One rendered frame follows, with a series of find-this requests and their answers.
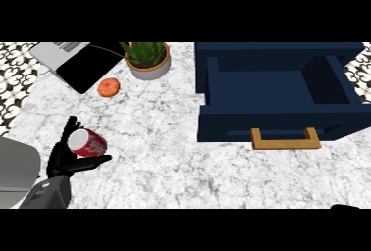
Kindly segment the red soda can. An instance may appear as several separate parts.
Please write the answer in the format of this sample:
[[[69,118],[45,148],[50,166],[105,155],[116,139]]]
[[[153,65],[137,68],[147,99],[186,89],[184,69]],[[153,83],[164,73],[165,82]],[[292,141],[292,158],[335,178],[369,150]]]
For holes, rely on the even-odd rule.
[[[77,129],[66,140],[69,151],[81,157],[99,157],[106,154],[106,140],[87,128]]]

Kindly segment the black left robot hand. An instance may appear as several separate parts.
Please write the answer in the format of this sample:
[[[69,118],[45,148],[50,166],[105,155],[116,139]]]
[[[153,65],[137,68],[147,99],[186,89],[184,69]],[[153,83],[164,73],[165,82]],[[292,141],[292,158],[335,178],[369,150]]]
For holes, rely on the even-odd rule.
[[[71,116],[65,124],[60,140],[53,145],[47,160],[45,175],[48,178],[54,176],[72,177],[77,172],[93,170],[102,163],[111,160],[111,155],[77,158],[77,154],[71,152],[66,144],[68,137],[79,128],[81,123],[77,121],[77,117]]]

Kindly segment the grey plant pot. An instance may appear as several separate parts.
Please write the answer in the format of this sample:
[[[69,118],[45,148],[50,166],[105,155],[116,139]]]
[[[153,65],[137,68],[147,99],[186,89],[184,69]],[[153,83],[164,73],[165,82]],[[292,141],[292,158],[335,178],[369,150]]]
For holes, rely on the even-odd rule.
[[[155,80],[155,79],[161,78],[165,75],[165,73],[168,72],[168,69],[171,66],[171,53],[170,53],[168,44],[164,44],[164,47],[165,47],[165,58],[164,58],[162,62],[156,66],[153,66],[152,68],[147,68],[147,69],[136,68],[131,65],[131,63],[128,61],[125,61],[125,64],[128,66],[128,70],[137,79]]]

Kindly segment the grey appliance with black door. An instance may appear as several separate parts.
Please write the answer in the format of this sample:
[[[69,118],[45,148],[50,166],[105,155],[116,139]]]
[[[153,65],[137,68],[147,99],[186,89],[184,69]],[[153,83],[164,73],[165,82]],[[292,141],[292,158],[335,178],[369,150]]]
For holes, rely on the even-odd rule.
[[[40,42],[31,54],[51,74],[84,94],[122,60],[116,42]]]

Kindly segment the navy blue drawer front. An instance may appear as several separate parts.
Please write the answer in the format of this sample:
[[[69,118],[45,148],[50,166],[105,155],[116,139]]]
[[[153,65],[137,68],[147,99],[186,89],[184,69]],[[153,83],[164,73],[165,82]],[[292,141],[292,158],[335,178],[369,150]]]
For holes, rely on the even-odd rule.
[[[202,106],[198,115],[198,142],[249,142],[249,130],[263,139],[303,139],[313,127],[320,141],[335,141],[371,126],[371,105],[320,104],[309,107]]]

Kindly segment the navy blue drawer box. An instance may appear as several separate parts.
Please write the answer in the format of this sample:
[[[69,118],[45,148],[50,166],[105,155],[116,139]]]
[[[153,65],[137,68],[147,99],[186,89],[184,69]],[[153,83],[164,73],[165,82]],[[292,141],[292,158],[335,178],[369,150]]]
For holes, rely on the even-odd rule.
[[[335,56],[306,61],[258,62],[242,70],[207,59],[210,105],[360,105]]]

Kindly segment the navy blue cabinet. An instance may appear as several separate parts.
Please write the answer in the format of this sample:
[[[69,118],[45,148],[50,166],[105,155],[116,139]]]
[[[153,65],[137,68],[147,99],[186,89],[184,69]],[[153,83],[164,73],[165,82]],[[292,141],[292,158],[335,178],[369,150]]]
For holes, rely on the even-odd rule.
[[[298,71],[314,56],[334,56],[344,67],[362,51],[360,42],[195,42],[195,92],[205,92],[211,57],[221,72]]]

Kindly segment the green leafy plant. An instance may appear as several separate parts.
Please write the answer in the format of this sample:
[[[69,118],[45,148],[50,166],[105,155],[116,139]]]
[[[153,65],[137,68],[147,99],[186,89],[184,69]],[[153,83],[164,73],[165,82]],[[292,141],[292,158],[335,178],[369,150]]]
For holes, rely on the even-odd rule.
[[[167,49],[162,42],[119,42],[119,46],[124,59],[136,68],[152,68],[164,61]]]

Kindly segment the orange round fruit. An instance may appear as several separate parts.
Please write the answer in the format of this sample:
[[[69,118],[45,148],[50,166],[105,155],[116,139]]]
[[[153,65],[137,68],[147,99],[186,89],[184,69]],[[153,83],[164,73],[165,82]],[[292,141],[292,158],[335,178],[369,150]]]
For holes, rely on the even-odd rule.
[[[115,78],[106,78],[102,80],[100,84],[99,84],[99,94],[103,97],[112,97],[118,94],[119,91],[119,83],[118,80]]]

